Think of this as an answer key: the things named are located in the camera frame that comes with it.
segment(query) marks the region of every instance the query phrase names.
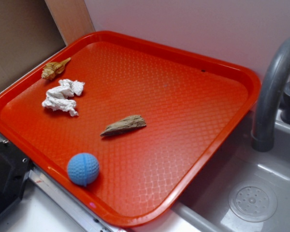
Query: tray rim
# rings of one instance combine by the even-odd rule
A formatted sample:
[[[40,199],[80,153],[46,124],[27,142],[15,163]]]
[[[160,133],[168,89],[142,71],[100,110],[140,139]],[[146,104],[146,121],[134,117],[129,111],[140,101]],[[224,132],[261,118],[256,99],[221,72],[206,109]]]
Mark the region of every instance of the tray rim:
[[[177,56],[173,58],[172,61],[177,63],[182,63],[184,65],[187,65],[183,62],[191,62],[191,60],[197,59],[201,62],[201,65],[204,66],[204,69],[208,72],[215,73],[221,76],[226,77],[223,74],[228,73],[228,76],[226,77],[229,79],[236,80],[240,83],[242,83],[246,89],[248,90],[248,99],[246,102],[242,105],[242,107],[236,112],[236,114],[232,117],[232,119],[229,121],[229,123],[226,125],[226,127],[218,134],[218,136],[215,138],[215,140],[210,144],[210,146],[205,150],[205,152],[201,155],[201,157],[196,161],[196,163],[191,167],[191,169],[187,172],[187,174],[180,180],[179,183],[176,184],[175,188],[171,191],[171,193],[164,199],[164,201],[154,210],[137,216],[137,217],[127,217],[118,214],[116,211],[112,210],[110,207],[106,210],[107,206],[104,204],[104,202],[100,202],[99,199],[95,199],[95,207],[93,207],[89,202],[92,202],[92,198],[88,196],[87,194],[84,195],[86,191],[82,190],[81,188],[78,189],[75,192],[75,185],[71,183],[65,183],[65,180],[62,180],[62,176],[56,172],[56,170],[44,170],[46,173],[48,173],[52,178],[55,180],[59,180],[58,182],[63,185],[63,187],[72,193],[73,195],[76,194],[76,197],[80,194],[82,194],[82,200],[81,202],[88,207],[91,211],[96,213],[98,216],[100,216],[103,220],[107,221],[110,224],[114,224],[121,227],[133,227],[133,226],[139,226],[142,224],[145,224],[159,215],[161,215],[164,211],[169,209],[172,204],[175,202],[175,200],[179,197],[179,195],[184,191],[184,189],[189,185],[189,183],[192,181],[192,179],[198,174],[200,169],[206,164],[206,162],[211,158],[211,156],[214,154],[214,152],[219,148],[219,146],[223,143],[223,141],[226,140],[228,135],[231,133],[231,131],[236,127],[236,125],[242,120],[242,118],[246,115],[246,113],[250,110],[250,108],[253,106],[253,104],[256,102],[259,90],[261,87],[261,83],[259,78],[256,76],[256,74],[245,67],[235,65],[229,62],[225,62],[219,59],[210,58],[207,56],[195,54],[188,51],[183,51],[181,49],[165,46],[162,44],[146,41],[143,39],[134,38],[131,36],[119,34],[116,32],[111,31],[98,31],[94,33],[90,33],[88,35],[85,35],[81,37],[80,39],[73,42],[71,45],[63,48],[61,51],[59,51],[57,54],[53,55],[51,58],[47,59],[45,62],[37,66],[35,69],[33,69],[31,72],[27,73],[23,78],[15,82],[12,86],[7,88],[5,91],[3,91],[0,94],[0,103],[3,102],[4,104],[0,104],[0,112],[1,109],[5,106],[6,103],[11,101],[15,96],[20,94],[22,91],[28,88],[28,86],[31,86],[35,82],[37,82],[39,79],[32,78],[36,72],[41,72],[44,65],[48,62],[51,62],[55,59],[61,59],[61,56],[65,54],[67,56],[67,53],[74,53],[73,51],[78,51],[79,49],[98,41],[107,41],[110,43],[117,43],[120,44],[120,40],[129,41],[128,48],[131,48],[134,50],[138,50],[140,52],[150,53],[150,55],[155,55],[157,52],[162,52],[164,58],[166,58],[169,54],[176,54]],[[11,130],[8,125],[6,125],[4,122],[0,120],[0,132],[7,137],[9,140],[11,140],[13,143],[15,143],[23,152],[26,154],[37,154],[40,153],[37,149],[35,149],[33,146],[30,146],[26,143],[26,141],[22,141],[17,139],[18,134]],[[40,159],[40,165],[43,167],[47,167],[47,162]]]

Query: brown cardboard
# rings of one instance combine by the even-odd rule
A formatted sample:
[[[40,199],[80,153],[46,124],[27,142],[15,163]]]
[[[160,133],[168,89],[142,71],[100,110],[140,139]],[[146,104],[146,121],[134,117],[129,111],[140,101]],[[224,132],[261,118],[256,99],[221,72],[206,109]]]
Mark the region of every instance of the brown cardboard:
[[[64,46],[44,0],[0,0],[0,92]]]

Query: sink basin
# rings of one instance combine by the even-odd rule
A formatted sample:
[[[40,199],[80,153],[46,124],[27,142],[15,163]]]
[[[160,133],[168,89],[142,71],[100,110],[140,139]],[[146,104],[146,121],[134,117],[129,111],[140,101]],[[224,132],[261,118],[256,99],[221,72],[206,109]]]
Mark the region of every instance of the sink basin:
[[[257,152],[250,145],[252,116],[242,120],[179,198],[196,227],[290,232],[290,125],[276,121],[274,148]]]

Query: faucet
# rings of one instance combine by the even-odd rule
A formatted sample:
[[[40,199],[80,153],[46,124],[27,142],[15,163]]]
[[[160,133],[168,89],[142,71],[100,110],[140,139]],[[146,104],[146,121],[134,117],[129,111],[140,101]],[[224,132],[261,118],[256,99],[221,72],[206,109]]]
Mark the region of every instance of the faucet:
[[[290,38],[279,47],[265,74],[251,131],[251,146],[266,152],[274,146],[274,127],[280,100],[281,119],[290,124]]]

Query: blue ball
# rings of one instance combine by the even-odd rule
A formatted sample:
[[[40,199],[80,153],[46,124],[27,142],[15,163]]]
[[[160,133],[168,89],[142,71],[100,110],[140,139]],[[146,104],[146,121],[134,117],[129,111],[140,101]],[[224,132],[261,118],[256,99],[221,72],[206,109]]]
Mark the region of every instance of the blue ball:
[[[77,185],[86,187],[97,179],[99,171],[98,160],[89,153],[77,154],[68,163],[68,176]]]

